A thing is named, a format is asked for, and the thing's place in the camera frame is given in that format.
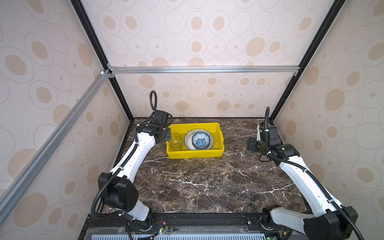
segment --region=marble tabletop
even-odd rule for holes
[[[134,126],[143,119],[135,120]],[[134,181],[139,200],[154,213],[257,212],[278,204],[305,212],[302,196],[292,180],[273,162],[245,149],[257,134],[261,119],[187,119],[174,124],[218,122],[224,136],[222,157],[169,159],[166,143],[156,144],[141,164]],[[129,135],[124,153],[134,140]],[[102,212],[114,209],[104,206]]]

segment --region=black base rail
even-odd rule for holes
[[[262,213],[163,213],[153,214],[153,223],[165,221],[169,230],[177,231],[181,227],[237,227],[248,231],[259,231],[268,236],[277,236],[280,231],[285,231],[285,226],[278,225],[272,230],[265,229],[261,224]],[[163,224],[153,225],[151,229],[144,232],[131,221],[129,230],[135,234],[154,234],[159,231]],[[122,217],[110,217],[95,220],[89,214],[78,240],[83,240],[89,228],[126,227],[125,219]]]

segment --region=wall panel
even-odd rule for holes
[[[66,0],[0,1],[0,196],[100,69]]]
[[[275,120],[365,239],[384,234],[383,3],[349,1]]]
[[[332,0],[83,1],[113,66],[294,65]]]
[[[149,93],[158,94],[157,109],[175,117],[263,117],[272,113],[292,73],[155,73],[116,74],[134,117],[152,113]]]
[[[0,227],[0,240],[78,239],[128,119],[108,80]]]

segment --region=yellow plastic tray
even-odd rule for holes
[[[179,151],[173,150],[167,142],[167,154],[170,159],[180,158],[200,158],[200,157],[221,157],[224,152],[224,137],[220,130],[220,124],[217,122],[210,123],[189,123],[189,124],[172,124],[169,126],[172,133],[177,132],[183,140],[183,148]],[[184,138],[186,134],[194,129],[204,129],[210,132],[214,138],[214,146],[211,150],[190,151],[185,146]]]

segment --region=glass cup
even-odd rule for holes
[[[171,137],[171,140],[168,141],[169,146],[173,150],[176,150],[176,151],[181,150],[183,147],[183,141],[181,139],[180,134],[178,134],[177,132],[174,132],[174,133],[171,133],[170,137]]]

